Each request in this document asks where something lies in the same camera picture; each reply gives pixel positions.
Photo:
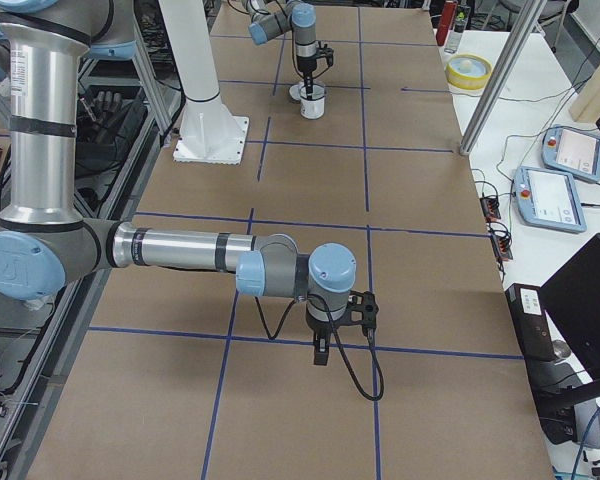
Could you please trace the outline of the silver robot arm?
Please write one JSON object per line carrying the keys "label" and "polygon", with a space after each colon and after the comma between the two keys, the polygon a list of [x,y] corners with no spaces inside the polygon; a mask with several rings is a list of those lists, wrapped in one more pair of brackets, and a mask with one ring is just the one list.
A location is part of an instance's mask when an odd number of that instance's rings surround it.
{"label": "silver robot arm", "polygon": [[[294,35],[305,87],[314,93],[307,63],[331,50],[315,38],[310,3],[287,1],[278,12],[248,6],[249,32],[263,44],[287,31]],[[176,61],[184,60],[192,34],[194,67],[184,81],[184,133],[177,161],[238,164],[249,119],[223,103],[201,1],[160,3]],[[129,265],[223,272],[236,276],[242,295],[307,302],[314,364],[327,365],[331,335],[346,360],[337,329],[362,325],[351,319],[356,260],[338,243],[300,254],[284,234],[165,231],[129,222],[84,218],[74,207],[80,59],[133,58],[133,1],[0,1],[0,32],[9,41],[11,195],[0,211],[0,293],[31,301],[56,294],[93,272]]]}
{"label": "silver robot arm", "polygon": [[292,33],[296,65],[305,93],[313,99],[314,72],[319,58],[315,7],[304,1],[286,1],[276,12],[271,12],[267,9],[268,1],[242,1],[241,4],[250,16],[248,30],[256,45]]}

